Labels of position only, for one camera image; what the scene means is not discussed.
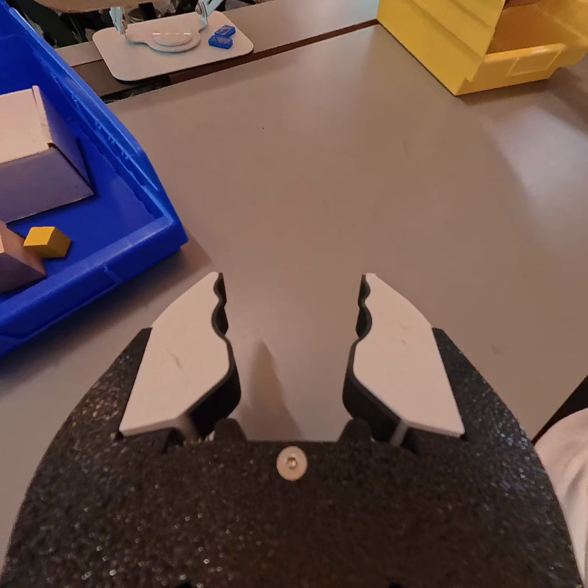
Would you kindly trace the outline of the blue plastic bin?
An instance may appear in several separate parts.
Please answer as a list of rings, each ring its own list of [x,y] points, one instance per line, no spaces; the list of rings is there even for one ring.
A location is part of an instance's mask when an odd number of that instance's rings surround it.
[[[1,93],[37,85],[81,149],[94,195],[9,223],[26,236],[55,226],[72,241],[45,279],[1,294],[1,356],[37,337],[187,243],[146,153],[21,15],[1,1]]]

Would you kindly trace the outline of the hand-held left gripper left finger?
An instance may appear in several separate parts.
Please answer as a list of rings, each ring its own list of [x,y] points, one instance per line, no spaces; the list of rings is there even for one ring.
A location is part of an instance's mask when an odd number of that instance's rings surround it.
[[[153,322],[119,425],[124,437],[174,430],[198,442],[237,408],[226,302],[223,274],[210,272]]]

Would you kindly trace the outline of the plain wooden cube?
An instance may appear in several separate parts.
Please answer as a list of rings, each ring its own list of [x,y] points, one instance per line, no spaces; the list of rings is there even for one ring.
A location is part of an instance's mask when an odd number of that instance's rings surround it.
[[[41,257],[24,246],[25,239],[1,222],[1,293],[44,279]]]

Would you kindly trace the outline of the white cardboard mailer box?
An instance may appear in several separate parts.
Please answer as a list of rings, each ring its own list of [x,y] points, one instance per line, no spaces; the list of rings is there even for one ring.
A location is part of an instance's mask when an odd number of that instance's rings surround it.
[[[1,221],[92,195],[81,144],[40,87],[1,95]]]

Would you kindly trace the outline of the small yellow cube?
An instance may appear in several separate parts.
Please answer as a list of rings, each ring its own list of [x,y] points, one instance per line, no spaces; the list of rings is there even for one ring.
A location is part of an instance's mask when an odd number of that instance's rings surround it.
[[[33,226],[23,242],[23,248],[43,259],[62,259],[72,241],[55,226]]]

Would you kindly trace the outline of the person's white shirt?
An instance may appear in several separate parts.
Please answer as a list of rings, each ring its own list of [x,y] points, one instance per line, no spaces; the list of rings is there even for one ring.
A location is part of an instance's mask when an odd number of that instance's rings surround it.
[[[587,587],[587,378],[533,443],[562,508],[577,567]]]

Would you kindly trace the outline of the yellow plastic bin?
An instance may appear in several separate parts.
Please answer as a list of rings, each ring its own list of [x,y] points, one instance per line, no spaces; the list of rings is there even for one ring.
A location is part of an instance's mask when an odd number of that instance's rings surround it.
[[[587,1],[380,1],[377,20],[454,96],[545,80],[587,55]]]

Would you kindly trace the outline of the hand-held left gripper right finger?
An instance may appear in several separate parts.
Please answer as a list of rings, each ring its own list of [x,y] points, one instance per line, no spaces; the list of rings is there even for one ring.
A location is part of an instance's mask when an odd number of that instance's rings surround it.
[[[465,425],[433,328],[375,273],[361,278],[356,341],[342,401],[376,442],[404,442],[411,430],[460,438]]]

